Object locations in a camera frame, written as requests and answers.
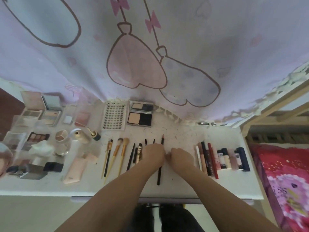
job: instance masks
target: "left hand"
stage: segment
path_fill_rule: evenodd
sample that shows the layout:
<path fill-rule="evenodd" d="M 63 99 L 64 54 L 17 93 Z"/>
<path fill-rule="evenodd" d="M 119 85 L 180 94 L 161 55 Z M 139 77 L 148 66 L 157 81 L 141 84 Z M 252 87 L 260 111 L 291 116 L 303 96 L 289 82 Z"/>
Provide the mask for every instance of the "left hand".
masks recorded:
<path fill-rule="evenodd" d="M 156 170 L 163 165 L 164 159 L 165 150 L 162 144 L 147 145 L 142 150 L 142 161 L 147 162 Z"/>

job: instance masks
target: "red bedding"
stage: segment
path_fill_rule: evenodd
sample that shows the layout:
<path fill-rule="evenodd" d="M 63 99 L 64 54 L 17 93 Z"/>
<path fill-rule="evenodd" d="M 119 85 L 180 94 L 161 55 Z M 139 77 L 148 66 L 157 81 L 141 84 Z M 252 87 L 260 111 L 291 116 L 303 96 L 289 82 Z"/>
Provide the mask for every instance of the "red bedding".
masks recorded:
<path fill-rule="evenodd" d="M 309 232 L 309 149 L 253 144 L 250 151 L 279 227 Z"/>

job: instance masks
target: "balloon string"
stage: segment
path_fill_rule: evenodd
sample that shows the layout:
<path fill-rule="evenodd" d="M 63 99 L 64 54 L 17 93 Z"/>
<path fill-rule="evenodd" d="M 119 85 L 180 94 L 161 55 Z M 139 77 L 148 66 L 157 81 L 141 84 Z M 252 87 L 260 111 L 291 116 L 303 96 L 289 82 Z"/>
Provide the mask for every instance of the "balloon string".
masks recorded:
<path fill-rule="evenodd" d="M 149 20 L 151 21 L 152 19 L 151 19 L 151 16 L 150 16 L 150 12 L 149 12 L 149 9 L 148 9 L 146 0 L 144 0 L 144 4 L 145 4 L 145 7 L 146 7 L 148 16 L 149 16 Z M 157 34 L 156 34 L 156 32 L 155 32 L 155 27 L 154 27 L 154 26 L 152 26 L 152 30 L 154 31 L 154 37 L 155 37 L 155 40 L 156 40 L 156 42 L 157 42 L 157 46 L 159 47 L 160 45 L 159 45 L 159 41 L 158 41 L 158 38 L 157 38 Z"/>
<path fill-rule="evenodd" d="M 126 19 L 125 13 L 123 12 L 122 6 L 120 6 L 120 11 L 121 11 L 121 14 L 122 14 L 123 21 L 124 21 L 125 23 L 127 23 L 127 19 Z"/>

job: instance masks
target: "white floor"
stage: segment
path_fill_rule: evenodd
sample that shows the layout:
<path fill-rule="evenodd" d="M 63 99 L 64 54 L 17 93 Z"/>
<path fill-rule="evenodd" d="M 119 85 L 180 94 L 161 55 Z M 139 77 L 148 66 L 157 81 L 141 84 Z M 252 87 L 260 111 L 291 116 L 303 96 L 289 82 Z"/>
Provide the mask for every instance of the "white floor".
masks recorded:
<path fill-rule="evenodd" d="M 1 232 L 52 232 L 83 203 L 73 203 L 68 197 L 0 196 Z M 254 206 L 263 213 L 261 204 Z M 208 232 L 218 232 L 203 205 L 185 206 Z M 159 209 L 154 209 L 155 232 L 161 232 Z"/>

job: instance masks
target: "brush bristles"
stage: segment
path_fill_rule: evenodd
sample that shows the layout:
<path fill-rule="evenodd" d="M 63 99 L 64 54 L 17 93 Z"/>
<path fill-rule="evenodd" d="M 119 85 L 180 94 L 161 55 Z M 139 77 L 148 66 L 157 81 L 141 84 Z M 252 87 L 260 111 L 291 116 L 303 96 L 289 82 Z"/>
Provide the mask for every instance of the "brush bristles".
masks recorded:
<path fill-rule="evenodd" d="M 123 139 L 123 144 L 124 144 L 124 145 L 127 145 L 128 143 L 129 143 L 129 139 L 128 139 L 128 138 L 124 138 L 124 139 Z"/>
<path fill-rule="evenodd" d="M 117 141 L 117 146 L 120 146 L 121 143 L 122 143 L 123 139 L 122 138 L 119 138 L 118 141 Z"/>

